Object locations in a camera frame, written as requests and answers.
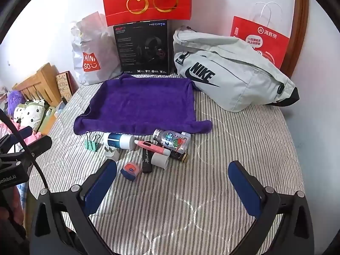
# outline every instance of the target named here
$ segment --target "white plastic bag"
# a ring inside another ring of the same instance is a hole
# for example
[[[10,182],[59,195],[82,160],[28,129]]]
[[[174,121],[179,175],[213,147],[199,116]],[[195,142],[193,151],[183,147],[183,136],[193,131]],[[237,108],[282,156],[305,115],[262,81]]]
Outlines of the white plastic bag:
[[[117,48],[108,33],[105,16],[92,13],[73,22],[72,55],[80,84],[90,85],[121,74]]]

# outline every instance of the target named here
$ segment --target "clear plastic bottle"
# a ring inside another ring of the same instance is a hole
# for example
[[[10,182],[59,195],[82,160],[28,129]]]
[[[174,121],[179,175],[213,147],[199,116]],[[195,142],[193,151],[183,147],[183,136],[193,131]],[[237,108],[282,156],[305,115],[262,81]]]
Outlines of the clear plastic bottle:
[[[178,133],[172,130],[156,129],[153,139],[164,147],[183,154],[188,148],[191,135],[186,132]]]

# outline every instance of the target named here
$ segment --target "white cap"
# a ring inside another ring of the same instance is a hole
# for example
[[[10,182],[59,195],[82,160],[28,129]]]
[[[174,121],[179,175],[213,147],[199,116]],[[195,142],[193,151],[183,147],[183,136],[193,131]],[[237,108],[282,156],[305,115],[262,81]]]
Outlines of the white cap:
[[[151,164],[166,169],[169,162],[169,156],[155,152],[151,158]]]
[[[122,134],[119,140],[119,145],[123,150],[134,150],[136,147],[135,136]]]
[[[103,142],[104,142],[104,145],[105,146],[109,146],[108,145],[108,136],[110,135],[110,132],[105,132],[104,134],[103,134]]]
[[[163,150],[163,154],[164,154],[165,156],[170,156],[171,151],[168,150],[168,149],[164,149],[164,150]]]

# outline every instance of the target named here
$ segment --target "black bag strap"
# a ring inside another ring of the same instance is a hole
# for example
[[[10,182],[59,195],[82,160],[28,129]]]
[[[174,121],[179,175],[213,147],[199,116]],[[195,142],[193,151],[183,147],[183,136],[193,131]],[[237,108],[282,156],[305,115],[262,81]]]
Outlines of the black bag strap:
[[[289,98],[286,98],[282,100],[281,102],[270,103],[268,105],[284,107],[284,106],[289,106],[289,105],[296,103],[299,99],[300,99],[299,92],[298,92],[298,89],[295,87]]]

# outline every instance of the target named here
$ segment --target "patterned pillow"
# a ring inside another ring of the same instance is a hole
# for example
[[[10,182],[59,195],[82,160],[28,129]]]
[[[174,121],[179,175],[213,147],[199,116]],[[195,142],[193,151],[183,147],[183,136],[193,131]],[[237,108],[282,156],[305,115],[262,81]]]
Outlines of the patterned pillow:
[[[37,103],[30,103],[26,106],[21,116],[21,126],[30,126],[37,131],[43,119],[45,108]]]
[[[25,111],[25,108],[26,108],[25,104],[18,104],[18,106],[14,109],[13,121],[17,123],[19,119],[21,119],[21,116]]]

